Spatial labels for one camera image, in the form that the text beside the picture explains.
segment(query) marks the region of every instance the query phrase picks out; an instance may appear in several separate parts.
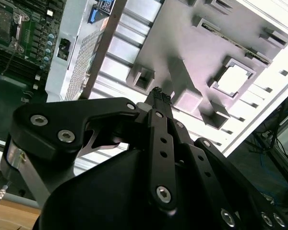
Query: black metal link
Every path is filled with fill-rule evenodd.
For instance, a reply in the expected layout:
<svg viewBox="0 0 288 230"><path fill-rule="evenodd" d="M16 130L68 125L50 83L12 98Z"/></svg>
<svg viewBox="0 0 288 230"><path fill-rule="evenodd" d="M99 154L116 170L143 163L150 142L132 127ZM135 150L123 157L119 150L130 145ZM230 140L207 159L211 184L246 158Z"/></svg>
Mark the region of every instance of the black metal link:
<svg viewBox="0 0 288 230"><path fill-rule="evenodd" d="M160 210L168 215L176 212L176 176L173 137L168 134L167 117L152 109L148 113L149 127L149 193ZM170 192L170 201L163 202L157 195L157 188L165 187Z"/></svg>
<svg viewBox="0 0 288 230"><path fill-rule="evenodd" d="M214 166L217 176L227 179L225 184L223 181L223 188L227 194L231 194L231 198L237 202L237 211L239 212L241 224L247 229L287 229L288 224L284 221L284 217L257 191L257 189L224 157L224 155L207 139L198 138L194 145L202 149L209 162ZM268 216L272 221L272 226L268 226L264 221L262 214ZM285 223L285 227L279 225L274 218L277 214Z"/></svg>

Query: circuit board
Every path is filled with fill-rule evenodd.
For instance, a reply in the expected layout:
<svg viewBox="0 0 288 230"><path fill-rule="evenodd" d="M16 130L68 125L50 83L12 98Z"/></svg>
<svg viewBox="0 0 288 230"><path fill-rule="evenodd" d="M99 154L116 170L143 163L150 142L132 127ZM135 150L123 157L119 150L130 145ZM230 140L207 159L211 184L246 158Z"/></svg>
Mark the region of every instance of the circuit board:
<svg viewBox="0 0 288 230"><path fill-rule="evenodd" d="M0 0L0 72L46 80L66 0Z"/></svg>

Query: capacitor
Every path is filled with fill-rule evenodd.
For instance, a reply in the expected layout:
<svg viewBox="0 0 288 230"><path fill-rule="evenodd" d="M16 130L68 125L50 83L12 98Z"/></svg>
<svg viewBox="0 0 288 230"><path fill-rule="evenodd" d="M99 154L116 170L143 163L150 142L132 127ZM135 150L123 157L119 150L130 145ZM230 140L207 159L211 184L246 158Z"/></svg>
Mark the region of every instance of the capacitor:
<svg viewBox="0 0 288 230"><path fill-rule="evenodd" d="M48 35L48 40L53 40L55 38L55 35L54 34L49 34Z"/></svg>
<svg viewBox="0 0 288 230"><path fill-rule="evenodd" d="M45 62L49 62L49 61L50 61L50 57L49 57L49 56L45 56L45 57L44 57L44 61L45 61Z"/></svg>

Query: metal mesh grille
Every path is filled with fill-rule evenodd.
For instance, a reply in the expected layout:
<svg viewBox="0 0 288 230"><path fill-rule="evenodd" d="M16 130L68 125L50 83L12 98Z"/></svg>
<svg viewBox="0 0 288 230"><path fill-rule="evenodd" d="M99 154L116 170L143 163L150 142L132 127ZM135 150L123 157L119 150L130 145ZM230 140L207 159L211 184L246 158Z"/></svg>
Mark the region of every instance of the metal mesh grille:
<svg viewBox="0 0 288 230"><path fill-rule="evenodd" d="M98 42L99 36L100 31L97 30L83 40L79 56L76 61L75 69L72 73L71 82L65 97L66 101L73 100L77 93L81 90L81 86L85 79L85 74L88 69L90 59L93 55L95 45Z"/></svg>

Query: metal bolt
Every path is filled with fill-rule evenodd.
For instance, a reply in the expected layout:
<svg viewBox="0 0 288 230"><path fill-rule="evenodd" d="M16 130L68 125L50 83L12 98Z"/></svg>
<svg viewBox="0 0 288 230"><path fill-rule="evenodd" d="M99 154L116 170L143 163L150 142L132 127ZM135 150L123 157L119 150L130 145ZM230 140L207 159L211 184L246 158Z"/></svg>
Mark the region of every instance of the metal bolt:
<svg viewBox="0 0 288 230"><path fill-rule="evenodd" d="M163 203L169 203L171 201L171 193L169 192L169 190L163 186L159 186L157 188L157 195L159 197L159 199L163 202Z"/></svg>
<svg viewBox="0 0 288 230"><path fill-rule="evenodd" d="M183 124L181 123L181 122L176 122L176 124L179 126L179 128L183 128L184 126L183 126Z"/></svg>
<svg viewBox="0 0 288 230"><path fill-rule="evenodd" d="M135 109L135 106L133 104L127 103L127 107L130 109Z"/></svg>
<svg viewBox="0 0 288 230"><path fill-rule="evenodd" d="M210 147L210 143L206 140L203 140L203 143L207 146L207 147Z"/></svg>
<svg viewBox="0 0 288 230"><path fill-rule="evenodd" d="M222 219L228 224L228 226L232 228L235 226L235 220L228 211L221 209L221 216Z"/></svg>
<svg viewBox="0 0 288 230"><path fill-rule="evenodd" d="M62 142L72 143L75 140L75 134L69 130L61 130L58 133L58 138Z"/></svg>
<svg viewBox="0 0 288 230"><path fill-rule="evenodd" d="M265 221L265 223L267 225L269 225L270 227L273 226L272 221L270 220L270 218L264 212L261 213L261 217L264 219L264 221Z"/></svg>
<svg viewBox="0 0 288 230"><path fill-rule="evenodd" d="M285 227L285 223L284 223L283 220L279 217L279 215L276 214L276 213L274 213L273 216L274 216L274 219L277 221L277 223L284 228L284 227Z"/></svg>
<svg viewBox="0 0 288 230"><path fill-rule="evenodd" d="M48 124L47 118L42 115L34 115L30 118L30 121L35 126L45 126Z"/></svg>
<svg viewBox="0 0 288 230"><path fill-rule="evenodd" d="M159 112L156 112L156 115L157 115L158 117L163 117L163 115L162 115L161 113L159 113Z"/></svg>

